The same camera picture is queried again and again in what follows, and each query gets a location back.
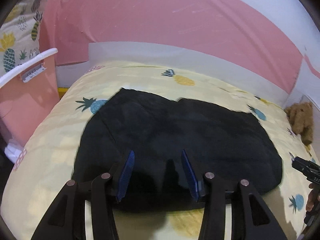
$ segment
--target plush toy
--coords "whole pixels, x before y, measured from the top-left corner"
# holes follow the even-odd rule
[[[301,135],[304,145],[311,144],[313,141],[312,103],[293,104],[284,111],[288,116],[292,131]]]

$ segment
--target pink plastic bin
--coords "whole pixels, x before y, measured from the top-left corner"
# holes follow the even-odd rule
[[[25,146],[59,102],[54,63],[57,52],[57,49],[46,50],[0,78],[0,132],[6,142],[14,138]],[[46,69],[24,83],[23,74],[41,63]]]

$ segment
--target mattress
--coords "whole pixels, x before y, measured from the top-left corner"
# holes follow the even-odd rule
[[[283,160],[281,184],[263,196],[289,240],[303,229],[310,189],[291,167],[291,156],[318,163],[290,129],[284,111],[221,80],[187,70],[170,70],[134,62],[92,67],[76,81],[27,142],[8,179],[1,215],[17,240],[29,240],[47,208],[71,178],[84,127],[121,87],[151,92],[171,100],[193,98],[230,110],[252,112]],[[131,214],[114,210],[120,239],[197,239],[203,210]],[[86,235],[91,240],[90,204],[86,203]],[[231,238],[231,207],[226,207],[225,239]]]

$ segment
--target folded black garment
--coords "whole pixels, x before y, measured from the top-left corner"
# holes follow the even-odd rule
[[[203,172],[234,181],[248,179],[260,194],[281,182],[281,157],[251,113],[126,89],[87,123],[72,179],[94,179],[130,149],[135,165],[126,197],[117,208],[129,212],[199,208],[181,166],[185,148],[195,153]]]

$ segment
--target pineapple print bedding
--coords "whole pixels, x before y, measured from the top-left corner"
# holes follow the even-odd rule
[[[283,180],[264,196],[289,240],[303,229],[309,188],[291,167],[290,153],[318,163],[290,129],[277,105],[212,77],[186,70],[116,62],[94,66],[76,81],[25,146],[6,185],[1,215],[17,240],[30,240],[43,214],[71,177],[80,138],[87,121],[121,87],[212,102],[230,110],[252,112],[283,160]],[[203,210],[128,214],[114,211],[120,239],[193,240],[198,238]],[[86,204],[86,234],[92,240],[90,205]],[[226,209],[225,239],[231,237],[231,207]]]
[[[0,76],[39,52],[39,31],[47,0],[20,0],[0,29]]]

